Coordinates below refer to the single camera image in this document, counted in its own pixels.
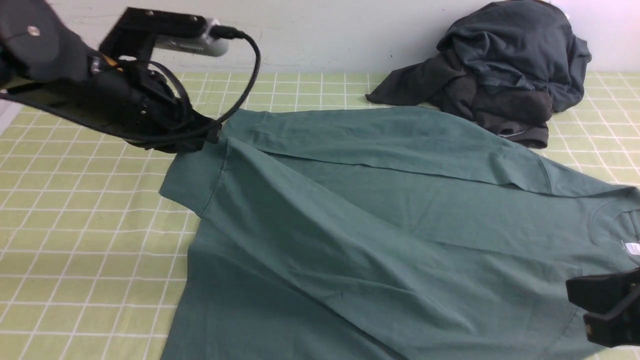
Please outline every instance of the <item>bolt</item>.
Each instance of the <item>bolt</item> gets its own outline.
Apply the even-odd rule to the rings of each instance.
[[[32,37],[39,37],[40,36],[40,29],[36,28],[35,26],[28,26],[27,27],[27,32]]]

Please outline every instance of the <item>black bracket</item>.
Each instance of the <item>black bracket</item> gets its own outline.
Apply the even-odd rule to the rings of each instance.
[[[587,340],[604,347],[640,345],[640,268],[618,274],[575,277],[569,301],[588,311]]]
[[[132,56],[150,60],[158,36],[196,38],[207,31],[202,16],[127,8],[102,41],[99,51],[113,59]]]

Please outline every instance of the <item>green grid mat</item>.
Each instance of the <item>green grid mat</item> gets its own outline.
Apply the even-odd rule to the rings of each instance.
[[[217,117],[247,74],[178,74]],[[379,74],[263,74],[243,108],[377,108]],[[540,154],[640,186],[640,74],[590,72]],[[26,108],[0,136],[0,359],[157,360],[198,218],[157,190],[172,156]],[[632,347],[591,358],[640,360]]]

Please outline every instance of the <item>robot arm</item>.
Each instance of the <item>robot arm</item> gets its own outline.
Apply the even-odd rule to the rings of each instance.
[[[221,56],[233,38],[249,42],[256,63],[247,89],[217,120],[197,113],[178,79],[150,60],[154,48]],[[94,50],[44,0],[0,0],[0,89],[5,90],[0,99],[144,149],[193,152],[206,141],[217,142],[222,123],[246,99],[259,66],[260,51],[250,36],[201,16],[128,8]]]

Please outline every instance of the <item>t-shirt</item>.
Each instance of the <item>t-shirt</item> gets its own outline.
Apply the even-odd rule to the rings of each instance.
[[[202,219],[164,360],[583,359],[565,281],[640,194],[418,107],[239,111],[161,194]]]

